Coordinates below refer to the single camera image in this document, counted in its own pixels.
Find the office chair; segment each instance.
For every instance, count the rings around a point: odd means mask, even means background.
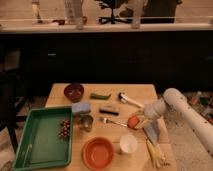
[[[99,3],[99,6],[101,7],[101,9],[105,9],[105,8],[111,9],[110,17],[99,17],[100,24],[106,24],[109,22],[111,24],[115,24],[115,22],[128,23],[126,20],[116,18],[114,15],[114,9],[119,8],[123,3],[127,2],[128,0],[97,0],[97,1],[102,1],[101,3]]]

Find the black cabinet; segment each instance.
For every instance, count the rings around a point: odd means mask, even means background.
[[[55,82],[153,83],[158,91],[212,90],[213,31],[14,34],[33,93]]]

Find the tomato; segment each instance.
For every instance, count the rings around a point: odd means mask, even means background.
[[[139,118],[137,116],[131,116],[129,119],[128,119],[128,122],[127,122],[127,125],[129,128],[132,128],[134,129],[135,126],[140,122]]]

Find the brown bowl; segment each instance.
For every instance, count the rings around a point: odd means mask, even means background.
[[[73,103],[79,102],[84,94],[84,87],[78,83],[69,84],[64,89],[64,95]]]

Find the white bottle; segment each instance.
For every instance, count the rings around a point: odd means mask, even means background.
[[[73,0],[64,0],[64,6],[67,23],[71,24],[75,21]]]

